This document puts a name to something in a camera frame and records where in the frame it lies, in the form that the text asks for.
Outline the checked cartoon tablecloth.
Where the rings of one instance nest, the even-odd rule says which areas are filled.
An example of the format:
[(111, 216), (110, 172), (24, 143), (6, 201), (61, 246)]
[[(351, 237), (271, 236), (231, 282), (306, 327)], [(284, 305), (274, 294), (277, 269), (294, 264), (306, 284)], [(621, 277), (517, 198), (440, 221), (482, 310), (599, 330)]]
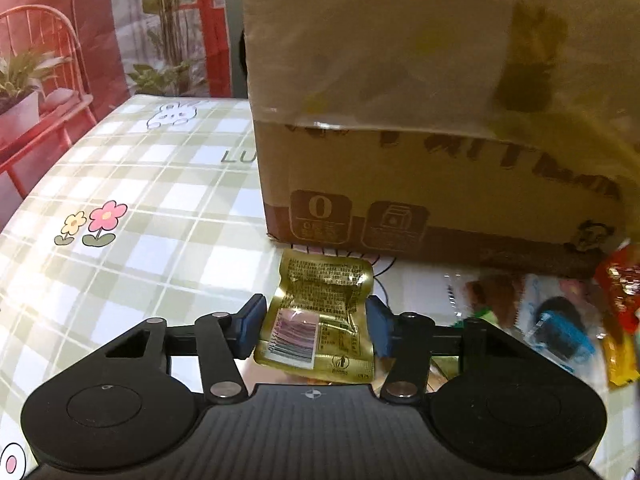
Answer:
[[(419, 404), (236, 360), (248, 398), (208, 404), (195, 321), (267, 311), (282, 254), (364, 259), (370, 296), (434, 321)], [(572, 280), (597, 323), (574, 374), (479, 318), (454, 274)], [(285, 244), (267, 232), (247, 102), (138, 94), (34, 187), (1, 235), (6, 479), (597, 479), (601, 444), (639, 449), (639, 413), (605, 395), (592, 277)]]

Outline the pink printed backdrop poster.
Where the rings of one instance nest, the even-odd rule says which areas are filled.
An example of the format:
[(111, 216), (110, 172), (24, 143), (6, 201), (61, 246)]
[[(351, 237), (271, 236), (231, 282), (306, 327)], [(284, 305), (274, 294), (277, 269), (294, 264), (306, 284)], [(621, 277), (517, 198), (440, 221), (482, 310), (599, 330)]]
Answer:
[(137, 93), (231, 96), (226, 0), (1, 0), (1, 217)]

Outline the red orange snack packet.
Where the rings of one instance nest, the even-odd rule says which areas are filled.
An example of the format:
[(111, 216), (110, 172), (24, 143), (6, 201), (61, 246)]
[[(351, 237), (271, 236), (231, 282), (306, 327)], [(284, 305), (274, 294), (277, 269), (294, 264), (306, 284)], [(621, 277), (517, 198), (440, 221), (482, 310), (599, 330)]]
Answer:
[(594, 274), (603, 289), (608, 307), (620, 328), (634, 335), (639, 329), (639, 246), (617, 249), (597, 267)]

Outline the yellow candy packet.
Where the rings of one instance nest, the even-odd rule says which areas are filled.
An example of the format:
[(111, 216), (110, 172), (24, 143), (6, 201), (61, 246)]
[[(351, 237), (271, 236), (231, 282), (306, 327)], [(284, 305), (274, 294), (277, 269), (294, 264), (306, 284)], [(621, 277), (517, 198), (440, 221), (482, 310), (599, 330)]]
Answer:
[(617, 341), (611, 335), (605, 335), (602, 348), (610, 384), (623, 387), (638, 382), (639, 371), (633, 336), (623, 334), (623, 339)]

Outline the blue white snack packet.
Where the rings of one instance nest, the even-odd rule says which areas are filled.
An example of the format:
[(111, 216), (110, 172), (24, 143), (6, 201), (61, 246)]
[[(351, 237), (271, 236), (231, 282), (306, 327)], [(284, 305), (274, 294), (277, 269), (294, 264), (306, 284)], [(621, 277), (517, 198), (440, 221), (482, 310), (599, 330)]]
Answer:
[(533, 274), (458, 273), (448, 278), (447, 296), (457, 326), (479, 318), (580, 374), (596, 356), (597, 323), (588, 302), (570, 296), (577, 284)]

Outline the brown cardboard box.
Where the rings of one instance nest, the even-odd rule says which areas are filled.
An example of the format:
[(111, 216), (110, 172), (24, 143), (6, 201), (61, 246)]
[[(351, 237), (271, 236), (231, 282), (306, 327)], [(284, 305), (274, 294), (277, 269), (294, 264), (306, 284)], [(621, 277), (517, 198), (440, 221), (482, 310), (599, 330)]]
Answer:
[(639, 0), (244, 0), (278, 242), (589, 276), (639, 245)]

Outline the gold foil snack packet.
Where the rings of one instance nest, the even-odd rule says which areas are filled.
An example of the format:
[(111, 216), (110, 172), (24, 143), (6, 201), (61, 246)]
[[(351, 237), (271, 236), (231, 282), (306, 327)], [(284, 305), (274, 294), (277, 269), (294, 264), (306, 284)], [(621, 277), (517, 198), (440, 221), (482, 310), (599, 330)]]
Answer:
[(322, 382), (372, 382), (366, 311), (374, 282), (371, 263), (288, 249), (279, 275), (254, 360)]

